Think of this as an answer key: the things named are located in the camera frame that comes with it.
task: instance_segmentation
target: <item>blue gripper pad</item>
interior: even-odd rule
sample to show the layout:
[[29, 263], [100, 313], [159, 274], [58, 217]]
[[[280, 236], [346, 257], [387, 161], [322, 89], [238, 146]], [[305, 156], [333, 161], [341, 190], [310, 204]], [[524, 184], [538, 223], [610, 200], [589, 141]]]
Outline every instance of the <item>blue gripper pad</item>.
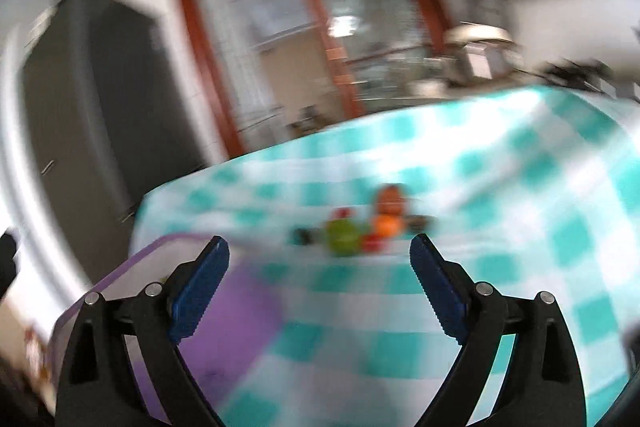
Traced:
[[445, 334], [464, 344], [468, 337], [466, 314], [470, 298], [456, 272], [460, 270], [467, 278], [468, 275], [459, 264], [445, 261], [424, 234], [411, 241], [409, 258]]
[[189, 269], [191, 273], [170, 304], [172, 324], [169, 338], [175, 345], [193, 335], [198, 327], [226, 269], [229, 268], [229, 245], [221, 237], [214, 237], [195, 261], [178, 266], [174, 274], [182, 267]]

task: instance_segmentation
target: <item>checkered tablecloth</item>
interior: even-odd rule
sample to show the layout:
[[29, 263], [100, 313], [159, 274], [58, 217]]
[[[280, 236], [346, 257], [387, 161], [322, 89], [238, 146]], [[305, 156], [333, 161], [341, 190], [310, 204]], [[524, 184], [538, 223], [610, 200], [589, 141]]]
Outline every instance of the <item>checkered tablecloth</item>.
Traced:
[[[405, 184], [436, 216], [442, 255], [504, 295], [556, 295], [589, 425], [626, 382], [621, 335], [640, 317], [640, 106], [545, 87], [378, 114], [252, 153], [151, 192], [132, 251], [174, 232], [252, 240], [286, 324], [218, 412], [232, 427], [412, 426], [457, 352], [408, 261], [332, 259], [287, 244], [336, 206], [365, 219]], [[490, 411], [505, 337], [474, 414]]]

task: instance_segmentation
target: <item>small toy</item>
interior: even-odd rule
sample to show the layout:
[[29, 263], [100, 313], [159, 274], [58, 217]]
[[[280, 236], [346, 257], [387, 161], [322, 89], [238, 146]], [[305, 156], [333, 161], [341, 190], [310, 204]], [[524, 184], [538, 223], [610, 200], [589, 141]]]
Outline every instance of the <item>small toy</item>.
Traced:
[[349, 218], [332, 219], [326, 224], [326, 241], [339, 257], [355, 255], [360, 251], [360, 229]]
[[307, 247], [314, 243], [314, 237], [311, 230], [308, 229], [295, 229], [292, 233], [293, 243], [300, 247]]
[[384, 238], [375, 233], [367, 233], [362, 236], [360, 247], [365, 253], [378, 253], [385, 246]]
[[404, 221], [401, 216], [379, 214], [374, 216], [372, 224], [373, 232], [385, 239], [396, 237], [396, 235], [399, 235], [402, 233], [402, 230], [404, 230]]
[[406, 211], [406, 198], [398, 184], [383, 185], [376, 196], [376, 214], [388, 216], [404, 216]]

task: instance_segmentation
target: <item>metal screw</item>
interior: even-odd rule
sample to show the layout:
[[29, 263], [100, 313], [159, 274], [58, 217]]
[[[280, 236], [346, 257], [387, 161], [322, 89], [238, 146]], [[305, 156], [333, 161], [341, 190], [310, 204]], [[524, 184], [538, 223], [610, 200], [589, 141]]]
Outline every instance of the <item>metal screw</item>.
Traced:
[[84, 298], [84, 302], [89, 306], [93, 306], [98, 300], [100, 300], [100, 294], [96, 292], [91, 292]]
[[479, 282], [476, 284], [476, 291], [480, 295], [491, 295], [494, 292], [494, 287], [491, 286], [488, 282]]
[[556, 301], [553, 293], [549, 292], [540, 292], [540, 298], [545, 304], [553, 304]]
[[161, 291], [162, 291], [162, 285], [159, 282], [152, 282], [151, 284], [148, 284], [145, 288], [145, 293], [149, 295], [149, 297], [158, 297]]
[[51, 161], [49, 161], [49, 163], [47, 163], [47, 164], [44, 166], [44, 169], [43, 169], [42, 171], [40, 171], [40, 174], [41, 174], [42, 176], [44, 176], [47, 172], [49, 172], [49, 170], [53, 167], [53, 165], [54, 165], [55, 163], [56, 163], [56, 161], [55, 161], [55, 160], [51, 160]]

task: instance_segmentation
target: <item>window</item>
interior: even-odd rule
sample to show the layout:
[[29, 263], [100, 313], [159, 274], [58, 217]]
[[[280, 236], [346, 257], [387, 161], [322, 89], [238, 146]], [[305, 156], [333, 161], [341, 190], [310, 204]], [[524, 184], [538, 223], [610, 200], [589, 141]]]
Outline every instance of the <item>window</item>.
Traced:
[[230, 157], [406, 105], [438, 51], [437, 0], [182, 0]]

